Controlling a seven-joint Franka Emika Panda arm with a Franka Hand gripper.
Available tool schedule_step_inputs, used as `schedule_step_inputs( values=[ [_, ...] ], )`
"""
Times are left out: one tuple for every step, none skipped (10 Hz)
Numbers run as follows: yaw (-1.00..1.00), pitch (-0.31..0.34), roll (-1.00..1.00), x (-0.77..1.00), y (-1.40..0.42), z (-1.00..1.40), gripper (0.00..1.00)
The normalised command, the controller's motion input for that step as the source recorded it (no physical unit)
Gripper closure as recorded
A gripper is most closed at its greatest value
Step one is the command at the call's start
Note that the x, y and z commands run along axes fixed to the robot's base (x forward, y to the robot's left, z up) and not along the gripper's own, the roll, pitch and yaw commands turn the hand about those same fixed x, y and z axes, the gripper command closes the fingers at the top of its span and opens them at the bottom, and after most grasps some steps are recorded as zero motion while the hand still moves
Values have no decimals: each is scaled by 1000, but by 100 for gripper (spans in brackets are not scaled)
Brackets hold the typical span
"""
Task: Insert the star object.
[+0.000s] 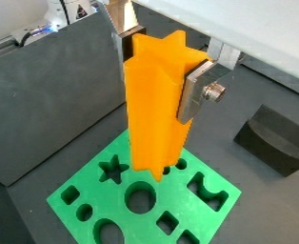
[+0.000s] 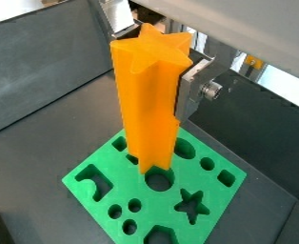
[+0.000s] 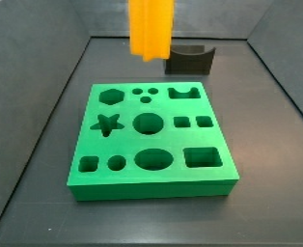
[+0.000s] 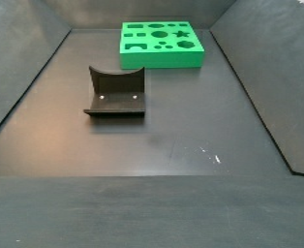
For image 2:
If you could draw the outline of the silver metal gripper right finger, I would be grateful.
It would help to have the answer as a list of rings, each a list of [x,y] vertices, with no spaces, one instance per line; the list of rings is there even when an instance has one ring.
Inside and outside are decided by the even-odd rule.
[[[190,51],[194,65],[179,78],[176,95],[175,116],[180,122],[190,118],[205,98],[213,101],[219,97],[223,86],[215,82],[215,78],[231,68],[235,56],[237,49],[233,47],[219,47],[214,58]]]

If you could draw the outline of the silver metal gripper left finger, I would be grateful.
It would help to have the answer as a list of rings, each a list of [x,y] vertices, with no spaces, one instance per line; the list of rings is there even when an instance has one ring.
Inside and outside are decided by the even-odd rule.
[[[139,36],[142,24],[135,21],[128,0],[99,0],[110,40]]]

